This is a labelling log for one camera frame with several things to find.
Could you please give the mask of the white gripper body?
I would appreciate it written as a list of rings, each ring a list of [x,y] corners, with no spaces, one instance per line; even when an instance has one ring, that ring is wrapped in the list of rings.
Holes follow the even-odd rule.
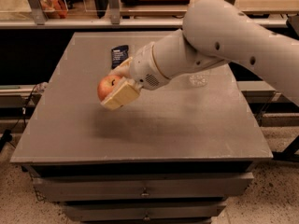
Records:
[[[154,43],[139,49],[133,57],[129,74],[131,78],[146,90],[156,90],[169,83],[170,79],[166,77],[158,68],[154,55]]]

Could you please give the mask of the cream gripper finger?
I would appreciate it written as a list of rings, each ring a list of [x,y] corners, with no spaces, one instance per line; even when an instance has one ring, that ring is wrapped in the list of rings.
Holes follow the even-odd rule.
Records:
[[[121,106],[130,104],[139,97],[141,86],[134,80],[122,77],[113,91],[101,101],[101,105],[109,110],[115,110]]]
[[[108,74],[110,76],[119,76],[119,77],[127,77],[130,78],[130,64],[132,62],[132,57],[129,57],[125,61],[123,61],[116,68],[112,69]]]

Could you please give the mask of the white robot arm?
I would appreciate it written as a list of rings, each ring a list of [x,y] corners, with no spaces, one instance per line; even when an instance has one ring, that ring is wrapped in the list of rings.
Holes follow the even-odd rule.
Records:
[[[174,77],[233,62],[299,105],[299,42],[274,34],[233,5],[200,0],[185,13],[182,27],[150,42],[111,75],[121,79],[102,95],[101,105],[114,110],[143,90],[156,90]]]

